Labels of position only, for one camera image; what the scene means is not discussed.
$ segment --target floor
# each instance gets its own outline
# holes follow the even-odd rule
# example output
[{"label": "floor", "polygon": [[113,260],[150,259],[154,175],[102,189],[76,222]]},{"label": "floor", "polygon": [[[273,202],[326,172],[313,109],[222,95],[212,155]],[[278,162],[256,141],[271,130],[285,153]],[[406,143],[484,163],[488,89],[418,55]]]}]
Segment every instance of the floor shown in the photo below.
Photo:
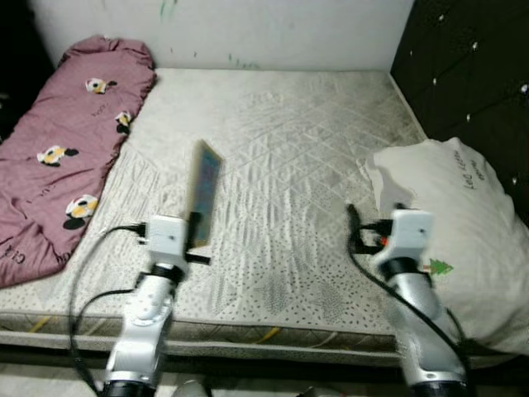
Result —
[{"label": "floor", "polygon": [[[99,378],[102,371],[95,371]],[[196,378],[193,375],[164,374],[157,397],[170,397],[177,385]],[[294,397],[306,390],[314,382],[309,380],[266,380],[221,378],[206,380],[213,386],[213,397],[251,396],[251,397]],[[354,397],[399,397],[407,391],[401,385],[367,385],[345,383],[320,383],[316,386],[339,390]],[[522,397],[515,387],[481,386],[479,397]],[[0,364],[0,397],[18,397],[21,395],[39,395],[39,397],[93,397],[91,390],[76,376],[70,368],[49,366],[21,366]]]}]

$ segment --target white wall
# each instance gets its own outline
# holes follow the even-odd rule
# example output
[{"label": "white wall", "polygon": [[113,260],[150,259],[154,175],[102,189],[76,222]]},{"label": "white wall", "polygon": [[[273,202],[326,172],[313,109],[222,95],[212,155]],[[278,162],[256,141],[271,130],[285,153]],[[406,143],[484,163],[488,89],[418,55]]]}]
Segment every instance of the white wall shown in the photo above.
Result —
[{"label": "white wall", "polygon": [[389,70],[413,0],[30,0],[52,61],[94,34],[157,66]]}]

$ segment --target white pillow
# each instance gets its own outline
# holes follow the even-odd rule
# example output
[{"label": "white pillow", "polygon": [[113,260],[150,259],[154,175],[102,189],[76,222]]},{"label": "white pillow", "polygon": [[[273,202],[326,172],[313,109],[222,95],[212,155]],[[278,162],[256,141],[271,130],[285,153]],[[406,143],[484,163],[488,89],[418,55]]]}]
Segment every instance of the white pillow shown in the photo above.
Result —
[{"label": "white pillow", "polygon": [[422,262],[467,337],[529,355],[529,231],[496,173],[457,138],[391,147],[367,159],[377,207],[434,214]]}]

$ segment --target mattress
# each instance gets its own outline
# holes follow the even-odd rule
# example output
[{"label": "mattress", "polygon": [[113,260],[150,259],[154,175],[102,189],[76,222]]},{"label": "mattress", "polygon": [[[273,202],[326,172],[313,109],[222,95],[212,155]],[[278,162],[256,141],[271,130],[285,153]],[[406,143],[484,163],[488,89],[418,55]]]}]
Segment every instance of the mattress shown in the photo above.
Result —
[{"label": "mattress", "polygon": [[[192,265],[177,293],[172,354],[393,365],[385,297],[346,254],[346,203],[377,218],[357,160],[423,139],[382,72],[157,69],[158,81],[112,168],[88,230],[66,270],[0,290],[0,342],[67,347],[73,275],[111,227],[184,211],[193,144],[225,158],[210,266]],[[367,264],[367,258],[361,258]],[[130,288],[147,266],[126,232],[89,258],[78,307]],[[126,297],[87,313],[83,349],[108,350]]]}]

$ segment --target yellow stripe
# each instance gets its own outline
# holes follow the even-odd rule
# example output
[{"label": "yellow stripe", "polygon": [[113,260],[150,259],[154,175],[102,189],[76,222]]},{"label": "yellow stripe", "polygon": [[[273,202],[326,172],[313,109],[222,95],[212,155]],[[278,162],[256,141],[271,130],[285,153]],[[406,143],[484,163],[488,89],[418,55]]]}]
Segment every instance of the yellow stripe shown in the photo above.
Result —
[{"label": "yellow stripe", "polygon": [[32,329],[29,330],[30,333],[37,332],[39,329],[44,327],[48,321],[50,321],[51,316],[46,316],[41,318],[39,321],[36,322],[36,324],[33,326]]},{"label": "yellow stripe", "polygon": [[259,343],[263,343],[263,342],[266,342],[268,341],[273,335],[275,335],[276,333],[279,333],[279,331],[281,331],[281,328],[278,328],[278,327],[273,327],[272,329],[270,329],[270,331],[264,335],[259,341],[257,342],[253,342],[254,345],[257,345]]}]

